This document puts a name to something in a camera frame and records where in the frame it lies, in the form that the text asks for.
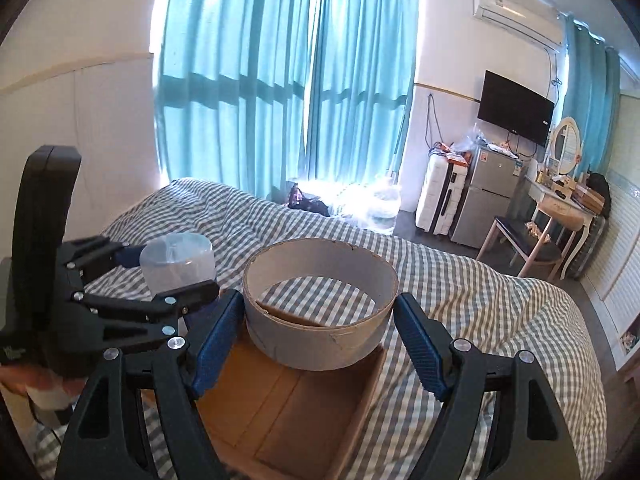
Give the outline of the person's left hand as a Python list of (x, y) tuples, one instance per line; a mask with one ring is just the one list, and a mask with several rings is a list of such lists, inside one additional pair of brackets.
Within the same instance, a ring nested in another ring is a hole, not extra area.
[(0, 367), (1, 385), (9, 392), (26, 396), (27, 388), (40, 391), (61, 387), (69, 396), (78, 396), (85, 387), (85, 378), (62, 378), (47, 368), (34, 364), (15, 364)]

